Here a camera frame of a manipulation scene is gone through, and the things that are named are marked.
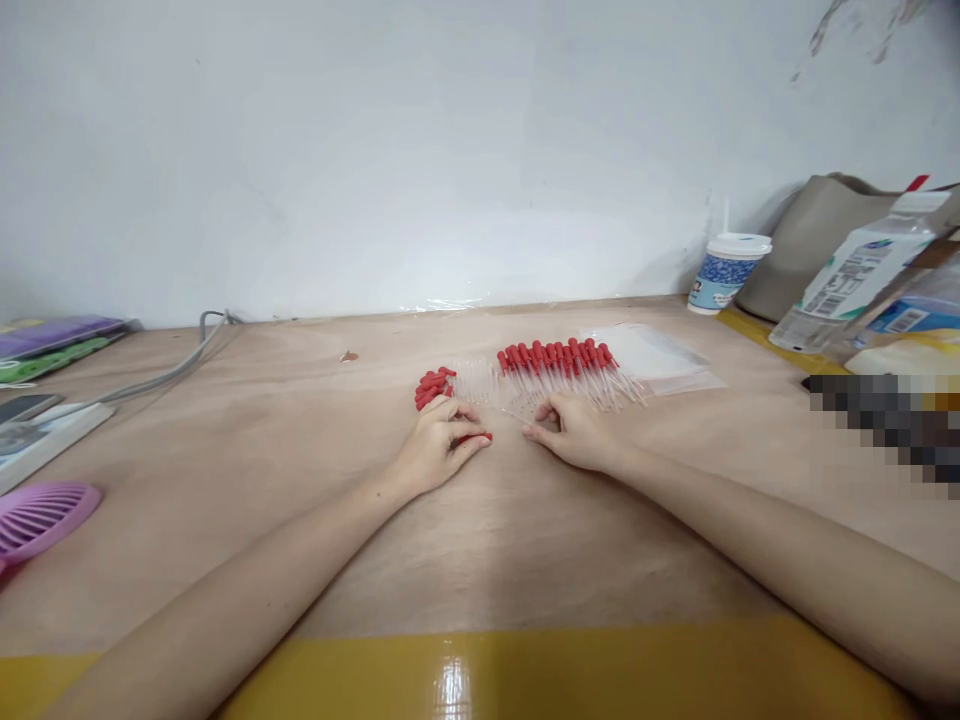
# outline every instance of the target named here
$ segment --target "bottle cap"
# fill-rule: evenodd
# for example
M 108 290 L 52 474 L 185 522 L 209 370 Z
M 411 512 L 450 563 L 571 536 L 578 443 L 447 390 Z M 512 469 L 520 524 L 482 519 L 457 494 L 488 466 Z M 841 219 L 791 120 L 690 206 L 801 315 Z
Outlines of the bottle cap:
M 925 215 L 938 210 L 949 197 L 948 192 L 904 193 L 897 198 L 890 212 Z

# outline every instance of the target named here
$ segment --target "table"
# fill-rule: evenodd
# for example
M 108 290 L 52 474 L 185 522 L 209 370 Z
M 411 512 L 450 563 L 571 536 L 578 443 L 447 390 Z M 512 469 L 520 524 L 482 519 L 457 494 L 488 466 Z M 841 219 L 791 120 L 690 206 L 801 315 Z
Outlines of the table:
M 728 385 L 629 408 L 644 444 L 960 579 L 960 506 L 942 488 L 811 412 L 800 370 L 677 297 L 228 326 L 200 367 L 30 479 L 89 482 L 104 500 L 0 579 L 0 715 L 35 716 L 204 573 L 387 462 L 424 370 L 617 322 L 670 334 Z M 193 328 L 138 333 L 41 389 L 89 399 L 196 342 Z M 341 717 L 909 714 L 658 507 L 557 461 L 515 419 L 481 417 L 491 450 L 360 551 L 225 717 L 307 717 L 318 703 Z

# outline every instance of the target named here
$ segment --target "wooden table surface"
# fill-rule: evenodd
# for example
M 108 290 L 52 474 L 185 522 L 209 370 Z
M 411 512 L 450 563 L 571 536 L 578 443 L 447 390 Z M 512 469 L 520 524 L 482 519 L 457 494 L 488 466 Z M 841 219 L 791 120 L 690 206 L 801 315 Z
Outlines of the wooden table surface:
M 423 371 L 461 354 L 638 322 L 724 389 L 622 416 L 648 446 L 834 518 L 960 579 L 960 504 L 811 411 L 803 373 L 676 297 L 225 327 L 189 376 L 30 483 L 88 482 L 96 513 L 0 579 L 0 657 L 99 652 L 204 573 L 396 452 Z M 152 377 L 197 331 L 126 338 L 41 386 L 89 399 Z M 350 351 L 352 362 L 341 362 Z M 356 638 L 709 623 L 789 611 L 644 498 L 556 460 L 493 408 L 494 444 L 387 524 L 295 630 Z

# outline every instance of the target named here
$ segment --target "green object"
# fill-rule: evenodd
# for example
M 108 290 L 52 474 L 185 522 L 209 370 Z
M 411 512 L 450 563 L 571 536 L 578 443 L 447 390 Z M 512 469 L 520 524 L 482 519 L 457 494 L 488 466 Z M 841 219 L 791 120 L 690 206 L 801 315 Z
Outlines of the green object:
M 104 348 L 122 335 L 113 337 L 97 337 L 83 342 L 74 343 L 56 352 L 47 353 L 40 357 L 23 360 L 19 365 L 7 370 L 0 370 L 0 385 L 14 385 L 27 382 L 46 375 L 48 372 L 59 370 L 75 360 L 86 357 L 90 353 Z

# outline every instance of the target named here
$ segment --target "gray bag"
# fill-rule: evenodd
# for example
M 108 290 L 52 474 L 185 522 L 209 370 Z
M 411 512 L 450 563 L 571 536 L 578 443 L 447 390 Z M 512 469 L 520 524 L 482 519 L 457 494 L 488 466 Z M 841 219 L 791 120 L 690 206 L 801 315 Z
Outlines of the gray bag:
M 939 236 L 960 225 L 960 188 L 938 189 L 953 191 L 930 216 L 930 225 L 943 231 Z M 882 192 L 851 175 L 811 177 L 777 225 L 773 252 L 737 293 L 737 306 L 780 322 L 847 235 L 885 217 L 900 195 Z

